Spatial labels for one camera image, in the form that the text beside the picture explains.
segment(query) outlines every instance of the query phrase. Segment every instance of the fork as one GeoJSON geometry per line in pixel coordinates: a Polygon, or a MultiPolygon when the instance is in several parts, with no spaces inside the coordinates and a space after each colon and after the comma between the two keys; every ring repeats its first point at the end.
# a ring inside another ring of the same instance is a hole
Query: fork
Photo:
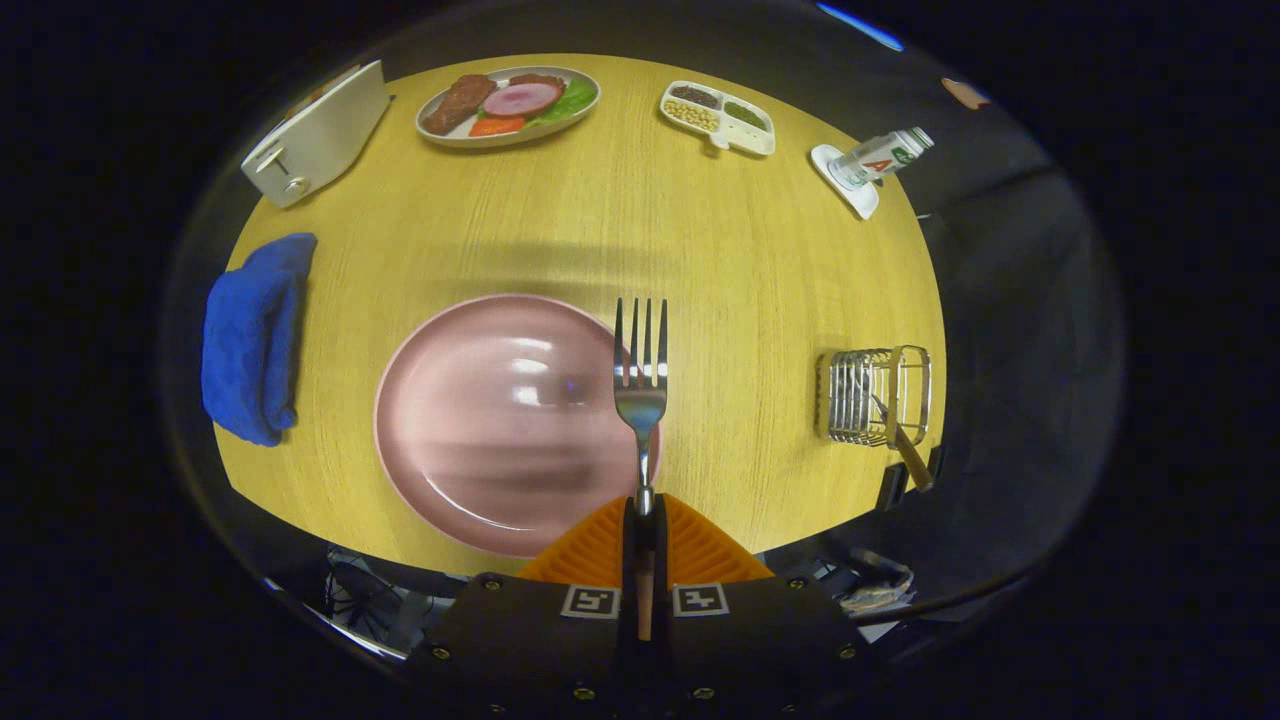
{"type": "Polygon", "coordinates": [[[618,416],[636,433],[636,451],[640,456],[640,480],[636,483],[636,511],[641,518],[653,512],[654,493],[649,478],[649,436],[667,411],[667,301],[662,301],[658,320],[658,364],[650,361],[653,351],[653,300],[644,307],[644,363],[639,363],[640,300],[631,310],[631,360],[622,351],[622,299],[618,299],[617,320],[613,324],[613,404],[618,416]]]}

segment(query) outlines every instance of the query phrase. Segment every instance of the seeds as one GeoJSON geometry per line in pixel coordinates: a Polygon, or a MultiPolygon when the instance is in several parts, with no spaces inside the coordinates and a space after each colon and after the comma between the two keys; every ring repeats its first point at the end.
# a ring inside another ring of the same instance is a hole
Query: seeds
{"type": "Polygon", "coordinates": [[[687,85],[682,85],[680,87],[673,87],[671,90],[671,95],[675,97],[680,97],[681,100],[698,102],[699,105],[704,108],[710,108],[712,110],[719,109],[719,102],[716,100],[716,96],[712,95],[710,92],[707,92],[705,90],[698,90],[696,87],[689,87],[687,85]]]}
{"type": "Polygon", "coordinates": [[[764,127],[764,120],[762,120],[759,115],[739,105],[737,102],[726,102],[724,113],[742,120],[744,123],[753,124],[763,131],[769,129],[764,127]]]}
{"type": "Polygon", "coordinates": [[[707,132],[716,132],[719,129],[719,117],[705,108],[699,108],[698,105],[690,105],[676,100],[667,100],[662,104],[662,109],[677,120],[684,120],[691,126],[700,127],[707,132]]]}

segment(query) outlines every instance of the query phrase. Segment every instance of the wire basket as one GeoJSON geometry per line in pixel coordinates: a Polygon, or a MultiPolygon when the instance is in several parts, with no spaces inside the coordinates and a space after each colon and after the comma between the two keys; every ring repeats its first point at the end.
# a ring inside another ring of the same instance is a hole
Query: wire basket
{"type": "Polygon", "coordinates": [[[836,442],[897,450],[929,430],[929,351],[916,345],[849,350],[818,360],[818,432],[836,442]]]}

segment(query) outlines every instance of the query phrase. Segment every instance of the toaster knob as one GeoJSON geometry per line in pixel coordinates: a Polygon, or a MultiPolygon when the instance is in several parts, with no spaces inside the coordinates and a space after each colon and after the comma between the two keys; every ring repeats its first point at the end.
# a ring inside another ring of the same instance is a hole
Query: toaster knob
{"type": "Polygon", "coordinates": [[[293,178],[289,181],[289,184],[284,186],[284,195],[292,200],[297,200],[307,193],[307,187],[310,186],[311,183],[307,182],[307,178],[293,178]]]}

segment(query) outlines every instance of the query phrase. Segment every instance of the steak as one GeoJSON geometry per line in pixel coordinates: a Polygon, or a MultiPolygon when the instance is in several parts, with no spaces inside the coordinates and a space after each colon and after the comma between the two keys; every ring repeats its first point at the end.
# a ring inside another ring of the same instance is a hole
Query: steak
{"type": "Polygon", "coordinates": [[[449,94],[434,113],[422,120],[422,127],[431,135],[448,135],[462,120],[470,118],[484,102],[498,83],[484,76],[462,76],[453,81],[449,94]]]}

